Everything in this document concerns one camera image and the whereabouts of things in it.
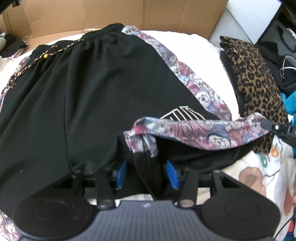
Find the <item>white embroidered logo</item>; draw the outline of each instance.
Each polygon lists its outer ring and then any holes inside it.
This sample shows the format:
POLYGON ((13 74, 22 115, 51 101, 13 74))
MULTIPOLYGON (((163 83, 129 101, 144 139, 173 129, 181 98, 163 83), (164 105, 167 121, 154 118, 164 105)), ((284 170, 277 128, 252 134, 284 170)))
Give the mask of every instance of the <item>white embroidered logo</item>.
POLYGON ((188 106, 179 106, 179 108, 165 114, 161 119, 170 119, 172 121, 205 120, 201 114, 188 106))

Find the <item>black cable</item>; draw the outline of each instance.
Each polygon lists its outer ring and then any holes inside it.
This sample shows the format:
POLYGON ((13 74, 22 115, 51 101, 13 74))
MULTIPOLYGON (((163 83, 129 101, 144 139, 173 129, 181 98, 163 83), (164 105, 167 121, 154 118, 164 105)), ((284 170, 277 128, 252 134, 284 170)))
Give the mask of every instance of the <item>black cable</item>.
POLYGON ((277 234, 274 236, 274 239, 277 238, 277 236, 279 235, 279 233, 283 230, 283 228, 292 220, 293 216, 291 218, 289 218, 289 220, 281 227, 281 229, 277 232, 277 234))

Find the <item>black clip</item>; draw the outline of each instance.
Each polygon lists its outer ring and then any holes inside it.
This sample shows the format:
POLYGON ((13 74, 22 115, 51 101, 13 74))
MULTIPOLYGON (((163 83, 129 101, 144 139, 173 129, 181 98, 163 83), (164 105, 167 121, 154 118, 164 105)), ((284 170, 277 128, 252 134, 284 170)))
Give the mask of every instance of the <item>black clip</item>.
POLYGON ((275 124, 270 120, 263 119, 261 120, 261 127, 296 148, 296 126, 275 124))

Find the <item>white cable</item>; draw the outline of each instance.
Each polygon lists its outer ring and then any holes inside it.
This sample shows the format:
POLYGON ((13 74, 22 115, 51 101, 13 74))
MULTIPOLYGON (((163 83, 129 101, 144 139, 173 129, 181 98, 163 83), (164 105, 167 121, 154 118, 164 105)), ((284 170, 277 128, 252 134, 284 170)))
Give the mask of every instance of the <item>white cable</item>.
POLYGON ((296 62, 296 59, 294 59, 293 57, 291 57, 291 56, 285 56, 285 59, 284 59, 284 61, 283 61, 283 67, 280 68, 280 70, 279 70, 279 72, 280 72, 280 74, 281 74, 281 77, 282 77, 283 79, 285 78, 285 73, 284 73, 284 70, 285 70, 285 69, 293 69, 293 70, 296 71, 296 68, 295 68, 295 67, 291 67, 291 66, 287 66, 287 67, 285 67, 285 62, 286 62, 286 59, 288 59, 288 58, 290 58, 290 59, 292 59, 292 60, 294 60, 294 61, 296 62))

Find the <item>metal bolt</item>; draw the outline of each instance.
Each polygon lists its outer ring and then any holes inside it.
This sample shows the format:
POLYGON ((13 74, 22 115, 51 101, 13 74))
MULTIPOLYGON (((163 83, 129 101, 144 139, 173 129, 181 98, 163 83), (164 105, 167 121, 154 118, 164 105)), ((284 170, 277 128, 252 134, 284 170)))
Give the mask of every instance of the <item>metal bolt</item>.
POLYGON ((104 199, 100 202, 101 208, 110 208, 113 206, 113 201, 111 199, 104 199))
POLYGON ((183 199, 179 202, 181 207, 190 208, 194 206, 194 202, 191 199, 183 199))

